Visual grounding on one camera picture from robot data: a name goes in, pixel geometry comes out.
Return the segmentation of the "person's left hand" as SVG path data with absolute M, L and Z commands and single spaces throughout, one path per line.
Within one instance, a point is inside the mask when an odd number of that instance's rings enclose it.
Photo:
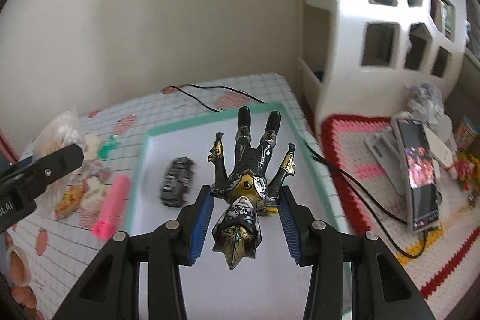
M 26 253 L 15 245 L 8 232 L 4 232 L 2 237 L 5 249 L 1 251 L 1 274 L 7 282 L 10 295 L 27 319 L 44 320 L 38 309 L 37 297 L 29 285 L 32 273 Z

